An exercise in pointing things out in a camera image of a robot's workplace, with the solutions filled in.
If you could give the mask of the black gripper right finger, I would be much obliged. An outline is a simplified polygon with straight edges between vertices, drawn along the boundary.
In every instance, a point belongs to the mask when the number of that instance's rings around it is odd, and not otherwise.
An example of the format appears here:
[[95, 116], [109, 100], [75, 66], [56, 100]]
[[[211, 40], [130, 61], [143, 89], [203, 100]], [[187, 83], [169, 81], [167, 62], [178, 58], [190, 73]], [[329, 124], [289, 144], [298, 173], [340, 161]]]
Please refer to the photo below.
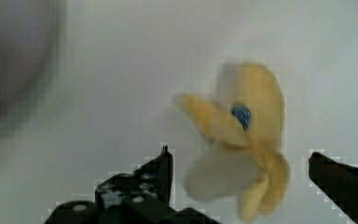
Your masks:
[[320, 152], [308, 159], [309, 179], [355, 224], [358, 224], [358, 167]]

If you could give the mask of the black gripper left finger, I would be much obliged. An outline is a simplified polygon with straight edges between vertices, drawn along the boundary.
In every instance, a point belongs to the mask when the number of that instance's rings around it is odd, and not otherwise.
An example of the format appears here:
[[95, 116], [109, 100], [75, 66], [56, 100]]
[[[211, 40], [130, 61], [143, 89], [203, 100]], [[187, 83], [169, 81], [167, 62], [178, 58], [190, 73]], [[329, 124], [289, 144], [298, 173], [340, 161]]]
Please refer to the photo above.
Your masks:
[[164, 146], [153, 160], [99, 184], [94, 200], [58, 205], [43, 224], [220, 224], [188, 207], [170, 207], [173, 156]]

